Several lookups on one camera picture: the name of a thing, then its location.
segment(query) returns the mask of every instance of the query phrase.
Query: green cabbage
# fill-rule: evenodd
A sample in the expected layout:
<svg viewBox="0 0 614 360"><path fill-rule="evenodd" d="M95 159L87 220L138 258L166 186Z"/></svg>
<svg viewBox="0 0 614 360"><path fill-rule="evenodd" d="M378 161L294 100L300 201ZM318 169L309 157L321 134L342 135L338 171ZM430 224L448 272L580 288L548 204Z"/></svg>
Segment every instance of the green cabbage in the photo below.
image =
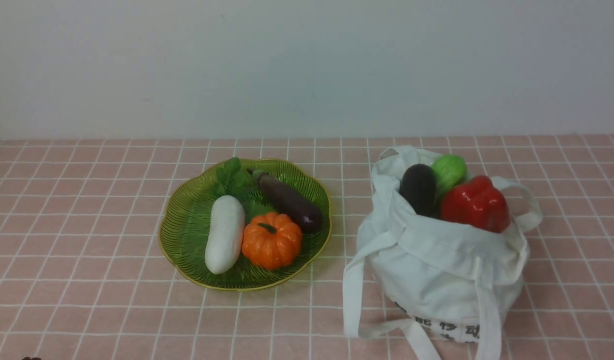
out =
<svg viewBox="0 0 614 360"><path fill-rule="evenodd" d="M436 200L450 191L456 185L464 182L467 177L467 164L458 155L442 155L431 166L435 174Z"/></svg>

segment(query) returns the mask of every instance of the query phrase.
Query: purple eggplant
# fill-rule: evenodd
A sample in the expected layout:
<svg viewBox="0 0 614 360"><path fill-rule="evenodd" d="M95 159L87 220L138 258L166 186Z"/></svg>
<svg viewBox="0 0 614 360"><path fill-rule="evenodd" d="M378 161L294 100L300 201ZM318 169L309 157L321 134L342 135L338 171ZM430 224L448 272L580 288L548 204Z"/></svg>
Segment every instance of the purple eggplant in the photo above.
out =
<svg viewBox="0 0 614 360"><path fill-rule="evenodd" d="M248 168L257 187L272 207L287 214L304 234L313 234L322 228L322 212L292 187L263 170Z"/></svg>

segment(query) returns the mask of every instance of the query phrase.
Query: plate rim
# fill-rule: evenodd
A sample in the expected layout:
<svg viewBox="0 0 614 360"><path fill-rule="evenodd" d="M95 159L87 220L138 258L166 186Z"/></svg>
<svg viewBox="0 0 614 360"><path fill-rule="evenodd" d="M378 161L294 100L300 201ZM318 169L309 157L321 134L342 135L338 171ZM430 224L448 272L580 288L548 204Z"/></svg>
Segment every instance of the plate rim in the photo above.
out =
<svg viewBox="0 0 614 360"><path fill-rule="evenodd" d="M220 290L220 291L223 291L223 292L253 292L253 291L256 291L256 290L264 290L264 289L269 289L269 288L272 288L272 287L276 287L277 285L280 285L280 284L284 283L285 281L290 280L294 276L296 276L299 273L301 273L302 271L304 271L305 268L308 265L310 265L318 256L320 256L322 251L324 251L325 248L327 247L327 244L329 244L329 240L331 240L331 233L332 233L332 230L334 228L333 215L332 215L332 212L331 212L331 195L329 194L329 191L327 191L327 188L324 187L324 185L322 185L322 182L320 182L317 178L315 178L313 176L310 176L307 173L305 173L305 171L303 171L299 166L297 166L293 162L290 162L290 161L287 161L287 160L284 160L284 159L277 159L277 158L274 158L274 157L265 157L265 158L262 158L262 159L248 159L248 158L245 158L245 157L239 157L239 159L240 160L245 160L245 161L250 161L250 162L261 162L261 161L265 161L265 160L273 160L273 161L276 161L276 162L282 162L282 163L289 164L290 166L295 167L304 176L314 180L325 191L325 195L327 196L327 204L329 205L329 232L327 233L327 239L325 239L325 243L322 244L322 247L320 248L320 250L318 250L318 252L315 255L313 255L313 257L311 257L311 259L309 259L307 262L305 262L305 264L302 265L302 267L300 267L300 269L297 269L293 274L283 278L282 280L278 280L278 281L273 282L272 284L269 284L269 285L264 285L264 286L259 286L259 287L248 287L248 288L238 288L238 287L224 288L224 287L217 287L217 286L213 286L213 285L203 284L200 281L197 281L197 280L194 280L194 279L190 278L188 275L186 275L182 271L182 269L180 269L177 266L177 264L175 264L175 262L173 262L173 260L169 257L169 254L165 251L165 248L163 247L163 244L162 244L162 236L161 236L161 234L162 234L162 227L163 227L163 225L165 223L165 218L167 217L167 210L169 209L169 204L171 202L173 194L176 193L177 191L179 191L181 189L181 187L185 186L186 183L191 182L192 180L196 180L197 178L202 177L205 173L207 173L208 171L212 170L215 167L221 166L222 164L227 162L229 159L223 160L221 162L217 162L216 164L213 164L211 167L209 167L208 169L203 171L200 175L198 175L196 177L189 178L189 180L183 182L181 185L179 185L176 188L175 191L173 191L170 194L169 198L167 199L167 204L165 206L165 215L162 217L162 220L160 221L160 225L158 226L158 244L160 246L161 253L170 262L170 264L172 264L174 266L174 268L178 271L178 273L180 275L182 275L187 280L191 281L193 284L200 285L201 287L204 287L206 289Z"/></svg>

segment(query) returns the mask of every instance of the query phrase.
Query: bag handle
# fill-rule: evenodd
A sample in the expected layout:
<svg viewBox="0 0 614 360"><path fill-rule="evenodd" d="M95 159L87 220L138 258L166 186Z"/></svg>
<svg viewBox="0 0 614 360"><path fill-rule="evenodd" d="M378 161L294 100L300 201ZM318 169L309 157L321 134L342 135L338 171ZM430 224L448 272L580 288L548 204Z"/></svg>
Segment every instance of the bag handle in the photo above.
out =
<svg viewBox="0 0 614 360"><path fill-rule="evenodd" d="M420 162L416 148L411 145L399 145L386 148L382 153L380 153L378 160L392 157L393 155L400 155L400 158L405 165L405 170L407 170L407 168L413 164L418 164Z"/></svg>
<svg viewBox="0 0 614 360"><path fill-rule="evenodd" d="M389 232L380 234L353 257L343 275L343 321L348 338L371 339L395 329L405 335L409 346L419 360L441 360L426 331L413 319L385 321L375 326L360 329L362 314L362 288L364 286L365 258L382 249L395 246L398 240ZM493 267L477 259L475 281L480 313L480 345L475 360L497 360L502 351L502 327L496 296L493 291Z"/></svg>
<svg viewBox="0 0 614 360"><path fill-rule="evenodd" d="M529 204L529 212L515 218L515 222L518 224L518 228L520 228L522 233L531 231L542 223L542 210L540 210L538 200L533 196L533 193L531 193L528 187L499 176L492 176L491 182L494 183L494 187L499 191L520 189L522 192L522 198Z"/></svg>
<svg viewBox="0 0 614 360"><path fill-rule="evenodd" d="M360 329L362 314L362 288L364 287L364 260L382 249L390 248L398 240L388 232L378 235L356 253L345 267L343 275L343 321L348 338L372 339L400 328L420 360L441 360L431 340L419 323L412 319L385 321L379 325Z"/></svg>

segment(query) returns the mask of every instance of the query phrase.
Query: green plate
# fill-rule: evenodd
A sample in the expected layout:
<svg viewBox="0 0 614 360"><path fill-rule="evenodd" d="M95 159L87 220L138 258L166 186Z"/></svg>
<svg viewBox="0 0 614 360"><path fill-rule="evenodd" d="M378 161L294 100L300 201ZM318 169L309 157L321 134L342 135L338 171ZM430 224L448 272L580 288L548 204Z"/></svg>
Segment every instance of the green plate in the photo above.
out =
<svg viewBox="0 0 614 360"><path fill-rule="evenodd" d="M224 162L214 165L197 178L192 178L179 187L169 199L167 212L160 226L160 246L165 257L189 281L210 289L250 291L274 287L296 276L305 269L325 248L331 235L331 203L329 194L317 181L294 164L279 159L240 159L243 173L253 167L268 171L282 182L289 184L305 198L312 201L323 215L323 227L316 234L305 234L302 249L294 262L275 271L253 266L243 255L227 272L211 273L204 264L204 249L207 246L211 207L218 198L211 189L217 183L216 170ZM247 222L270 208L247 176L246 191L236 196L245 208Z"/></svg>

